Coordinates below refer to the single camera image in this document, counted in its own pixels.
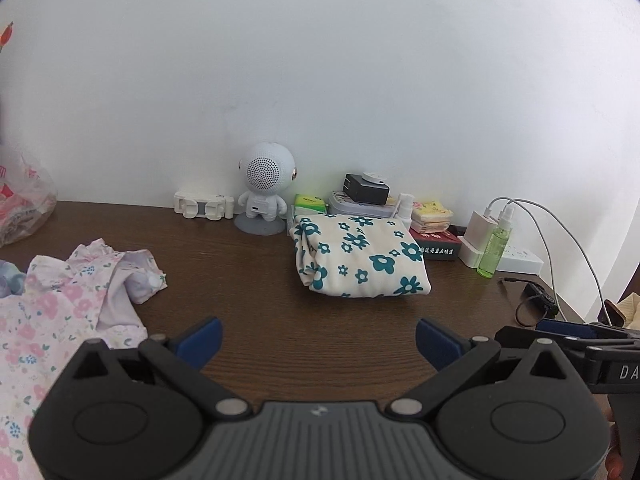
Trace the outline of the person's right hand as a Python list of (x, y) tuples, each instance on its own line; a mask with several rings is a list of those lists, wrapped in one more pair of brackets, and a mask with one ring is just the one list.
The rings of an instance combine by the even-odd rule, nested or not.
[(624, 472), (624, 461), (620, 454), (620, 435), (618, 434), (617, 422), (612, 408), (607, 408), (604, 412), (606, 419), (610, 423), (610, 446), (608, 447), (608, 456), (606, 456), (604, 466), (606, 470), (606, 478), (608, 480), (622, 480)]

